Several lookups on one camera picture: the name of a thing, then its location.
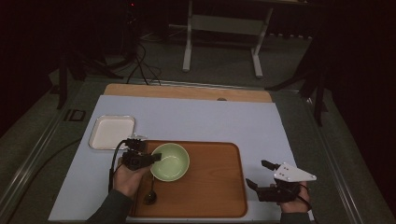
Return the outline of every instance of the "hand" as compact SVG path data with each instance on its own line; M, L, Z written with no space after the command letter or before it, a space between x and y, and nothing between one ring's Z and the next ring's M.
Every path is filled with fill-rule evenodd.
M139 188L140 180L150 168L151 166L147 166L132 171L122 164L114 174L114 189L133 199Z
M300 182L300 193L298 194L300 197L302 197L304 200L309 202L309 194L308 194L308 188L306 187L306 182ZM301 201L299 198L296 198L293 202L288 202L288 203L279 203L280 209L282 210L282 213L306 213L309 211L308 205Z

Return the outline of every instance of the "tray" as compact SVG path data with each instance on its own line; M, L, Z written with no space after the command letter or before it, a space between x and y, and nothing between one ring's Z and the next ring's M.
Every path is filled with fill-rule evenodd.
M120 141L131 136L133 132L134 117L103 115L93 126L89 145L95 149L115 149Z
M148 140L147 151L170 141ZM190 167L174 182L155 179L155 204L143 204L151 174L143 177L131 217L242 217L248 210L239 148L233 143L171 141L183 146Z

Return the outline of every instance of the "white table surface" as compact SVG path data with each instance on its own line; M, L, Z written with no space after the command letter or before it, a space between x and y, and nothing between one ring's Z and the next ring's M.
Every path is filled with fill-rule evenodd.
M245 178L268 187L273 171L261 160L295 165L274 103L165 99L102 95L83 135L52 211L50 221L83 221L107 196L114 150L89 147L93 125L103 115L131 115L134 132L152 140L232 142L239 147ZM131 218L139 222L247 222L279 220L275 203L259 202L246 186L247 213L240 218Z

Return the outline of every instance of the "floor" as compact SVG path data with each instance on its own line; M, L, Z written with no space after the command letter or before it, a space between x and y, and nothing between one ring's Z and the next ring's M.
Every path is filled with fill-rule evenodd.
M172 34L168 41L152 35L141 40L138 55L145 55L142 71L152 85L265 90L293 75L309 45L309 40L298 37L267 37L260 53L264 78L257 79L250 60L249 39L234 41L242 44L233 46L230 38L224 41L222 36L198 33L192 47L191 70L184 73L183 31ZM119 58L108 60L111 63ZM1 223L48 223L97 98L108 83L126 83L134 68L135 63L114 70L122 79L105 77L90 68L85 81L69 76L68 100L62 109L56 109L58 95L45 94L0 139ZM146 84L139 69L136 71L129 83ZM56 83L58 71L49 75ZM332 101L332 94L326 91L327 110L321 115L323 126L319 127L312 116L312 99L298 94L301 84L270 93L296 163L318 176L311 186L318 223L396 223ZM73 121L68 111L85 111L86 117Z

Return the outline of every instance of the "brown wooden tray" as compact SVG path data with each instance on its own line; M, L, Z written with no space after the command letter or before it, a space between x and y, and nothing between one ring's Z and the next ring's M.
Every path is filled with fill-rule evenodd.
M170 141L148 140L148 152ZM143 204L151 174L143 177L131 217L242 217L248 210L239 148L232 143L171 141L183 146L190 167L174 182L155 179L155 204Z

